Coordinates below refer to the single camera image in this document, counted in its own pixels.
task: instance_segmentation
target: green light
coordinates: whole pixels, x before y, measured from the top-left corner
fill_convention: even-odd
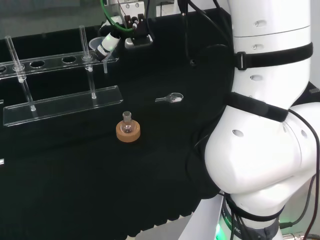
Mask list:
[[[225,235],[225,233],[224,233],[224,231],[221,229],[221,226],[220,226],[220,224],[218,224],[217,226],[216,226],[216,229],[215,229],[215,239],[216,240],[227,240],[226,239],[226,235]]]
[[[220,230],[221,230],[221,227],[220,227],[220,224],[218,224],[218,225],[216,226],[216,229],[215,229],[215,234],[216,234],[216,235],[219,235]]]

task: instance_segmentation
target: black cable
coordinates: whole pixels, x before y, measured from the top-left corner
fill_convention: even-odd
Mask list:
[[[249,240],[252,240],[252,237],[251,237],[251,235],[250,235],[250,232],[249,232],[249,230],[248,230],[248,227],[247,227],[247,225],[245,225],[245,222],[244,222],[244,220],[242,219],[242,217],[240,217],[240,221],[241,221],[241,224],[243,225],[243,228],[244,228],[245,233],[247,234]]]
[[[220,17],[222,18],[224,27],[225,27],[229,37],[232,39],[232,29],[230,28],[230,26],[229,26],[229,24],[227,22],[226,15],[224,14],[224,12],[223,12],[222,8],[220,7],[220,5],[219,5],[217,0],[213,0],[213,3],[216,6],[216,9],[218,10]]]
[[[316,240],[320,240],[320,235],[316,235],[316,234],[309,234],[306,239],[316,239]]]
[[[311,179],[311,182],[310,182],[310,186],[309,186],[309,190],[308,190],[308,195],[306,197],[306,202],[305,202],[305,206],[304,206],[304,209],[303,209],[303,212],[302,214],[300,215],[300,217],[294,221],[294,222],[282,222],[279,224],[279,227],[280,229],[286,229],[286,228],[291,228],[293,225],[296,225],[298,224],[305,216],[306,212],[307,212],[307,209],[308,209],[308,206],[309,206],[309,202],[310,202],[310,197],[311,197],[311,192],[312,192],[312,187],[313,187],[313,184],[314,184],[314,181],[316,179],[316,175],[314,175]]]
[[[295,115],[297,118],[299,118],[312,132],[315,138],[315,143],[316,143],[316,174],[315,174],[315,201],[314,201],[314,211],[313,211],[313,216],[312,220],[310,222],[310,225],[308,229],[305,232],[305,236],[303,240],[306,240],[308,238],[308,235],[311,231],[312,226],[314,225],[317,214],[318,214],[318,205],[319,205],[319,180],[320,180],[320,141],[317,132],[314,130],[314,128],[308,123],[302,116],[300,116],[298,113],[295,111],[289,109],[289,112],[293,115]]]
[[[231,236],[230,240],[234,240],[235,237],[235,213],[231,212]]]
[[[155,35],[154,33],[151,31],[150,29],[150,25],[149,25],[149,8],[150,8],[150,0],[148,0],[147,4],[146,4],[146,10],[145,10],[145,20],[146,20],[146,28],[152,38],[152,40],[155,40]]]
[[[239,218],[239,216],[236,215],[236,214],[235,214],[235,218],[236,218],[236,221],[238,222],[238,226],[239,226],[241,238],[242,238],[242,239],[245,239],[245,233],[244,233],[244,230],[243,230],[243,228],[242,228],[242,225],[241,225],[241,222],[240,222],[240,218]]]
[[[189,5],[202,17],[204,17],[209,23],[211,23],[223,36],[223,38],[228,42],[229,47],[231,48],[231,43],[229,37],[226,35],[226,33],[214,22],[210,19],[210,17],[207,16],[206,12],[198,8],[191,0],[188,0]]]
[[[185,2],[185,12],[182,14],[182,19],[184,23],[184,52],[185,52],[185,57],[188,61],[190,61],[190,56],[189,56],[189,35],[188,35],[188,2]]]

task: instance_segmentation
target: hole in rack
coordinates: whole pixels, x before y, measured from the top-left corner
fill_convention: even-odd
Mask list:
[[[77,60],[77,58],[75,56],[66,56],[64,58],[62,58],[62,62],[64,62],[65,64],[72,64]]]
[[[0,66],[0,74],[4,73],[7,70],[5,66]]]
[[[38,69],[41,68],[43,65],[45,65],[45,61],[33,61],[30,63],[30,67],[34,68],[34,69]]]

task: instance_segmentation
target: black strap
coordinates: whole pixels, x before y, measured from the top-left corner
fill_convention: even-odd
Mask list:
[[[277,217],[280,216],[280,214],[282,213],[282,211],[285,209],[285,207],[283,207],[281,209],[281,211],[279,211],[278,213],[271,215],[271,216],[257,216],[257,215],[253,215],[251,213],[246,212],[245,210],[241,209],[240,207],[238,207],[236,205],[236,203],[231,199],[230,194],[224,193],[226,196],[226,202],[228,203],[228,206],[230,207],[231,211],[238,215],[239,217],[245,218],[245,219],[249,219],[255,222],[268,222],[271,220],[276,219]]]
[[[235,67],[241,71],[249,68],[271,67],[293,64],[306,60],[314,53],[313,43],[292,49],[265,53],[246,54],[240,51],[234,55]]]
[[[231,92],[226,98],[226,104],[230,107],[255,114],[277,122],[284,122],[288,115],[288,110],[272,106],[263,101]]]
[[[221,213],[222,213],[222,217],[224,218],[225,224],[228,226],[228,228],[231,231],[232,215],[229,213],[227,209],[226,199],[223,200]],[[234,221],[233,227],[234,227],[234,235],[236,235],[239,239],[272,240],[279,231],[279,217],[277,217],[270,226],[267,226],[261,229],[255,229],[248,226],[243,226],[242,223],[238,221]],[[244,228],[246,228],[250,237],[248,237]]]

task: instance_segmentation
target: wire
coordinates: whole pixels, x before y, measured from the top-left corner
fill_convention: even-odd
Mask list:
[[[216,9],[218,9],[219,15],[222,18],[224,27],[227,30],[227,33],[228,33],[229,37],[232,39],[232,30],[230,29],[230,26],[229,26],[229,24],[227,22],[227,18],[225,16],[225,14],[223,13],[222,8],[220,7],[220,5],[219,5],[217,0],[213,0],[213,3],[216,6]]]
[[[125,16],[127,16],[127,14],[126,14],[126,13],[125,13],[125,11],[123,10],[123,8],[122,8],[122,6],[121,6],[121,4],[120,4],[119,0],[117,0],[117,1],[118,1],[119,7],[121,8],[121,10],[122,10],[123,14],[124,14]]]
[[[150,0],[148,0],[147,4],[146,4],[146,10],[145,10],[145,20],[146,20],[146,28],[148,30],[148,32],[150,33],[150,36],[153,40],[155,40],[155,35],[154,33],[151,31],[150,29],[150,25],[149,25],[149,8],[150,8]]]
[[[234,240],[235,237],[235,213],[231,212],[231,236],[230,240]]]
[[[315,239],[315,240],[320,240],[320,235],[316,234],[309,234],[306,239]]]
[[[243,225],[243,228],[245,230],[245,233],[247,234],[247,236],[249,237],[250,240],[252,240],[252,237],[249,233],[249,230],[248,230],[248,227],[245,225],[245,222],[244,220],[242,219],[242,217],[240,217],[240,221],[241,221],[241,224]]]
[[[188,0],[189,5],[202,17],[204,17],[209,23],[211,23],[223,36],[223,38],[228,42],[229,47],[231,46],[229,37],[225,34],[225,32],[207,16],[206,12],[198,8],[191,0]]]
[[[105,14],[107,20],[109,21],[109,23],[112,26],[116,27],[118,30],[120,30],[122,32],[132,32],[133,31],[133,28],[124,28],[124,27],[118,25],[115,21],[113,21],[112,18],[110,17],[110,15],[109,15],[108,11],[105,8],[104,0],[100,0],[100,3],[101,3],[101,7],[102,7],[102,9],[104,11],[104,14]]]
[[[185,52],[185,57],[190,61],[190,56],[189,56],[189,34],[188,34],[188,2],[185,2],[185,12],[182,13],[182,19],[184,23],[184,52]]]
[[[315,182],[315,201],[314,201],[314,211],[313,211],[313,216],[312,220],[310,222],[310,225],[308,229],[305,232],[305,236],[303,240],[306,240],[308,238],[308,235],[311,231],[312,226],[315,224],[317,214],[318,214],[318,205],[319,205],[319,180],[320,180],[320,141],[317,132],[314,130],[314,128],[308,123],[302,116],[300,116],[298,113],[295,111],[289,109],[289,112],[295,115],[297,118],[299,118],[312,132],[315,138],[315,143],[316,143],[316,182]]]
[[[311,197],[311,192],[312,192],[312,187],[313,187],[313,184],[315,182],[315,179],[316,179],[316,175],[314,175],[311,179],[311,182],[310,182],[310,186],[309,186],[309,190],[308,190],[308,195],[306,197],[306,202],[305,202],[305,206],[304,206],[304,209],[303,209],[303,212],[302,214],[300,215],[300,217],[294,221],[294,222],[282,222],[280,223],[280,229],[286,229],[286,228],[291,228],[293,225],[296,225],[298,224],[305,216],[306,212],[307,212],[307,209],[309,207],[309,202],[310,202],[310,197]]]

